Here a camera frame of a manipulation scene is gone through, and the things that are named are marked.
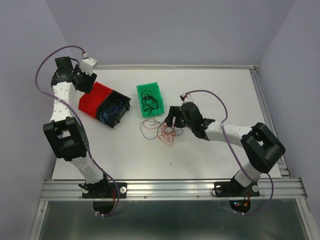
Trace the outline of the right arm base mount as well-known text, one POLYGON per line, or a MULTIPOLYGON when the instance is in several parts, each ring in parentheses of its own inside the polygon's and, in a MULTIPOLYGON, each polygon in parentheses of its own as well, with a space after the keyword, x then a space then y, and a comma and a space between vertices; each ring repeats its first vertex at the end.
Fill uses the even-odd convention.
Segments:
POLYGON ((217 181, 213 185, 211 194, 217 198, 259 197, 260 191, 256 182, 243 187, 236 181, 217 181))

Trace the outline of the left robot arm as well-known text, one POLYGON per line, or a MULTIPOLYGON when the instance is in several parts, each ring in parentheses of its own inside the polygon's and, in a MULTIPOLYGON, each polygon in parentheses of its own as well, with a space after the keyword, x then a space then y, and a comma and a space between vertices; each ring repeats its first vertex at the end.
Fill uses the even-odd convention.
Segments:
POLYGON ((55 59, 57 69, 51 79, 54 103, 50 121, 43 132, 59 159, 73 165, 83 175, 83 198, 106 198, 112 194, 110 181, 90 155, 87 134, 71 108, 76 92, 90 93, 97 78, 93 72, 97 60, 86 55, 73 65, 70 57, 55 59))

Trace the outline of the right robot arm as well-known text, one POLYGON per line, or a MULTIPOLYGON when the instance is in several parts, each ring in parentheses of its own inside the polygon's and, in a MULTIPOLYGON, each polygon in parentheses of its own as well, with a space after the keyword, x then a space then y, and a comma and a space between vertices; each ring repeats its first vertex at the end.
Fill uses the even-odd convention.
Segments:
POLYGON ((195 137, 224 142, 229 147, 243 148, 248 162, 241 166, 230 181, 219 181, 213 189, 216 197, 242 197, 250 191, 261 174, 267 174, 286 152, 284 145, 261 122, 254 126, 224 125, 204 118, 192 102, 171 106, 164 122, 169 127, 188 128, 195 137))

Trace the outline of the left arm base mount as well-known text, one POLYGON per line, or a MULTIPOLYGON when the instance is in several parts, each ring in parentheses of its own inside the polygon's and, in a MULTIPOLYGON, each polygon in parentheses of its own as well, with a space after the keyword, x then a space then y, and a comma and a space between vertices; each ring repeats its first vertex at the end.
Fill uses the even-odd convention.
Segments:
POLYGON ((110 188, 105 186, 97 186, 93 189, 88 184, 78 184, 82 189, 83 199, 111 199, 120 198, 125 199, 127 197, 127 190, 122 191, 122 189, 127 189, 128 184, 126 182, 118 182, 117 186, 119 188, 119 196, 117 193, 116 185, 114 182, 110 183, 110 188))

